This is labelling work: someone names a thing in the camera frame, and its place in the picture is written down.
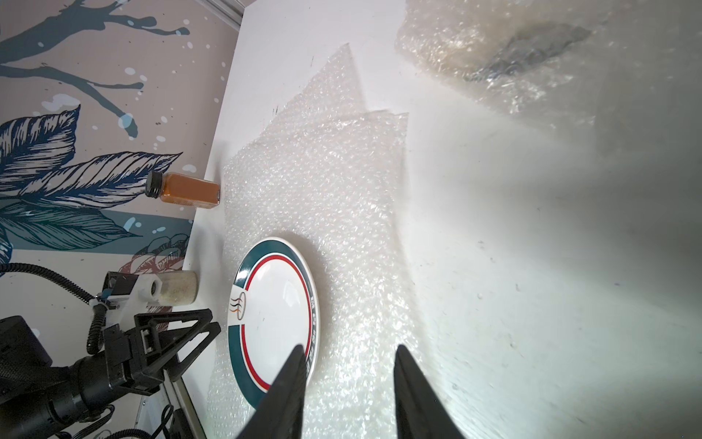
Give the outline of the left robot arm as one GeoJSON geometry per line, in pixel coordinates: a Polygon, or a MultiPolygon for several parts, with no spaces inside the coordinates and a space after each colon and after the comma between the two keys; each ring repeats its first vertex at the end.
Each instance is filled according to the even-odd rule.
{"type": "Polygon", "coordinates": [[[175,382],[221,326],[208,309],[140,314],[123,330],[104,329],[104,348],[55,367],[21,316],[1,321],[1,435],[48,438],[99,413],[120,398],[150,396],[175,382]]]}

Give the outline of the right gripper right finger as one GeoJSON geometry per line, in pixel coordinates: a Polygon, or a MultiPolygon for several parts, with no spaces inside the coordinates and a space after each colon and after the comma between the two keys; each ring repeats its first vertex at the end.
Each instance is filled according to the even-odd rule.
{"type": "Polygon", "coordinates": [[[405,345],[393,370],[398,438],[464,438],[405,345]]]}

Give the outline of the clear bubble wrap sheet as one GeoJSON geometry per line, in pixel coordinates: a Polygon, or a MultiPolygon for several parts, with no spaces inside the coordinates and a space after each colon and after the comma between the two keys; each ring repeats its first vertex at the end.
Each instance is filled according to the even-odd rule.
{"type": "Polygon", "coordinates": [[[604,157],[701,148],[698,1],[409,1],[396,48],[478,104],[604,157]],[[465,82],[422,62],[424,43],[461,21],[559,21],[593,34],[531,71],[465,82]]]}
{"type": "Polygon", "coordinates": [[[258,241],[289,241],[316,284],[321,326],[306,438],[393,438],[399,345],[419,350],[396,227],[408,118],[370,111],[340,47],[223,169],[228,278],[258,241]]]}

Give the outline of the white plate dark rim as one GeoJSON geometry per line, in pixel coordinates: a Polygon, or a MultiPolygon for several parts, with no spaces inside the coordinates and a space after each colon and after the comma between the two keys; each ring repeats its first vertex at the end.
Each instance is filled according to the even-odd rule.
{"type": "Polygon", "coordinates": [[[270,237],[245,254],[230,290],[230,367],[256,409],[292,350],[303,348],[305,378],[316,367],[321,318],[311,270],[292,243],[270,237]]]}

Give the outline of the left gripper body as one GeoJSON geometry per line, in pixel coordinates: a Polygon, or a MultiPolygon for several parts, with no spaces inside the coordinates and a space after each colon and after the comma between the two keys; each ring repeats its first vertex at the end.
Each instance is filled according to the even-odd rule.
{"type": "Polygon", "coordinates": [[[164,314],[140,314],[135,326],[107,329],[104,349],[69,368],[71,398],[80,406],[106,406],[128,393],[151,395],[165,381],[170,347],[157,326],[164,314]]]}

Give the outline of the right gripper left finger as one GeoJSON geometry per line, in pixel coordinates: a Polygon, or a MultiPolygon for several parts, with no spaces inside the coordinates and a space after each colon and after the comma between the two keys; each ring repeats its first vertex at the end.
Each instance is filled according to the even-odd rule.
{"type": "Polygon", "coordinates": [[[297,345],[238,438],[301,438],[306,381],[305,350],[297,345]]]}

